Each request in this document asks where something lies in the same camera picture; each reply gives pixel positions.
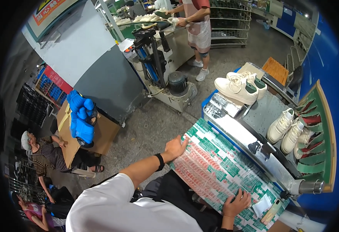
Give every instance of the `hand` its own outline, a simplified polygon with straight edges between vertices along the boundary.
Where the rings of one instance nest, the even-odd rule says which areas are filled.
[[[55,203],[55,200],[51,196],[49,197],[49,200],[51,203]]]
[[[42,213],[45,214],[46,212],[47,212],[46,206],[45,206],[45,205],[42,205]]]
[[[64,141],[60,141],[60,142],[59,142],[59,146],[60,146],[60,147],[66,147],[66,144],[64,144]]]
[[[251,193],[247,193],[246,191],[244,191],[244,194],[242,194],[241,188],[238,191],[237,197],[231,203],[233,198],[234,196],[228,197],[222,208],[222,212],[224,213],[224,216],[226,217],[234,218],[242,210],[248,208],[248,206],[251,204]]]
[[[178,27],[185,27],[188,23],[185,21],[184,18],[179,18],[178,22],[176,23],[176,26]]]
[[[189,143],[189,138],[186,138],[181,145],[181,136],[178,135],[176,138],[172,139],[166,144],[166,148],[164,149],[164,153],[161,154],[164,162],[168,162],[176,159],[180,155],[182,155],[186,149],[186,146]]]

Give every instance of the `white paper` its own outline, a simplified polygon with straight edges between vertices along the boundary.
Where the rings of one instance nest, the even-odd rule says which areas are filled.
[[[265,210],[269,209],[272,206],[269,197],[265,194],[259,202],[252,206],[253,210],[256,213],[256,216],[259,218],[262,216]]]

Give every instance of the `man in apron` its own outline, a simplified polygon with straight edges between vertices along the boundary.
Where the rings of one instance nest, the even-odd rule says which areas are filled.
[[[186,18],[180,18],[176,25],[185,27],[190,24],[188,43],[194,49],[195,60],[188,61],[188,64],[202,68],[196,80],[203,81],[210,73],[208,70],[210,61],[208,51],[211,47],[210,2],[209,0],[180,0],[180,3],[183,4],[167,11],[166,14],[185,11]]]

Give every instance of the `shorts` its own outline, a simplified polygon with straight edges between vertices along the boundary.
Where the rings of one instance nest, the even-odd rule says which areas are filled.
[[[206,56],[208,56],[208,52],[206,52],[206,53],[199,53],[200,54],[200,57],[206,57]]]

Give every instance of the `elderly woman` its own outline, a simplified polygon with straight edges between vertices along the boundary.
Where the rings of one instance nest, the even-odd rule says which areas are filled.
[[[54,147],[52,142],[57,142],[61,147],[66,146],[64,142],[60,141],[56,136],[46,136],[37,139],[32,133],[25,131],[21,137],[21,145],[23,148],[32,151],[32,161],[42,188],[49,197],[50,202],[55,203],[43,180],[46,169],[57,170],[60,172],[69,172],[72,169],[69,169],[66,166],[61,147]],[[102,172],[105,169],[104,166],[97,165],[96,161],[89,157],[86,150],[79,149],[74,156],[72,168],[82,162],[88,167],[91,167],[90,169],[93,172]]]

